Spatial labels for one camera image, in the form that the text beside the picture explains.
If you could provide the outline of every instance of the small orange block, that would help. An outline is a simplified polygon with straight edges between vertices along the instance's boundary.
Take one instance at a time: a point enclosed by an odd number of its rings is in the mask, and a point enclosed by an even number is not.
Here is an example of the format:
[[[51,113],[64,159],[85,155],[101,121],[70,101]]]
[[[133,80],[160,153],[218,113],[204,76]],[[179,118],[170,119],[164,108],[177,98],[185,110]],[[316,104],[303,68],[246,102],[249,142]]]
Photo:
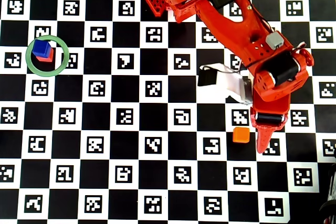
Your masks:
[[[247,127],[235,127],[233,130],[233,142],[244,144],[250,142],[250,129]]]

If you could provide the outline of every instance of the green circle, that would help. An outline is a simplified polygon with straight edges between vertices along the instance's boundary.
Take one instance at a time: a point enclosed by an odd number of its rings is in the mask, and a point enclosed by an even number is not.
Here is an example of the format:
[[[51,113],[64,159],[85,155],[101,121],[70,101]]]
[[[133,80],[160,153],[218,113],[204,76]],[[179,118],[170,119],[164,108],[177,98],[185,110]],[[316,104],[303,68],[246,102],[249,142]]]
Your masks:
[[[57,69],[53,70],[53,71],[49,71],[49,72],[45,72],[45,71],[41,71],[39,69],[37,69],[33,62],[31,61],[32,59],[32,50],[33,50],[33,47],[34,47],[34,42],[36,39],[39,39],[39,40],[51,40],[51,41],[54,41],[56,42],[57,44],[59,44],[62,49],[63,49],[63,52],[64,52],[64,59],[62,61],[62,64],[61,66],[59,66]],[[53,35],[45,35],[45,36],[41,36],[41,37],[38,37],[34,39],[28,46],[27,48],[27,51],[26,51],[26,62],[27,62],[27,66],[28,68],[31,70],[31,72],[33,72],[34,74],[37,74],[38,76],[42,76],[42,77],[52,77],[52,76],[56,76],[58,75],[59,73],[61,73],[66,67],[67,67],[67,64],[68,64],[68,61],[69,61],[69,58],[70,58],[70,54],[69,54],[69,48],[67,46],[67,44],[65,44],[65,42],[56,37],[56,36],[53,36]]]

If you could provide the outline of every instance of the orange plastic part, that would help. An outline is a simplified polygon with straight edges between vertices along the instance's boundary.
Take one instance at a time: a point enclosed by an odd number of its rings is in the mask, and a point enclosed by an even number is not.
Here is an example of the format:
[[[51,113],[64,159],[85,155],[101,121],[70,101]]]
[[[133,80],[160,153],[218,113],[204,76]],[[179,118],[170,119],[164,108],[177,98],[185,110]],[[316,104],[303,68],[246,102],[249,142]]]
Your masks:
[[[244,144],[250,142],[250,129],[247,127],[235,127],[233,130],[233,142]]]

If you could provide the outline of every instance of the table surface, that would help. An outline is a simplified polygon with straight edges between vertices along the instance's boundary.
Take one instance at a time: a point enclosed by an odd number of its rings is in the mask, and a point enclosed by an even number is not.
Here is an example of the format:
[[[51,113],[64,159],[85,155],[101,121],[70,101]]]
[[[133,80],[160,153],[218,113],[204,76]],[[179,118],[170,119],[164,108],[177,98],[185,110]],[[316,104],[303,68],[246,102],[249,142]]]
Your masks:
[[[312,223],[335,161],[336,1],[252,3],[315,58],[264,154],[249,107],[196,85],[199,66],[239,58],[195,16],[155,18],[145,0],[1,0],[0,223]],[[241,20],[235,4],[220,11]],[[48,34],[70,61],[42,78],[24,55]],[[55,58],[34,64],[52,70],[60,47]],[[248,144],[232,142],[236,126]]]

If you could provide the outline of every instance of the blue cube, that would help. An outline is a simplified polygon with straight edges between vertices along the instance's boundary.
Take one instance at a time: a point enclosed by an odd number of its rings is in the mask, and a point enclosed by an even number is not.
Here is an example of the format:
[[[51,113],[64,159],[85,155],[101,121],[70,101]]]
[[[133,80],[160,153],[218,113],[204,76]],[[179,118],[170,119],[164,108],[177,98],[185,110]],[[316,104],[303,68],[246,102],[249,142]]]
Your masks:
[[[33,46],[33,54],[37,57],[48,58],[51,51],[51,45],[45,40],[36,39]]]

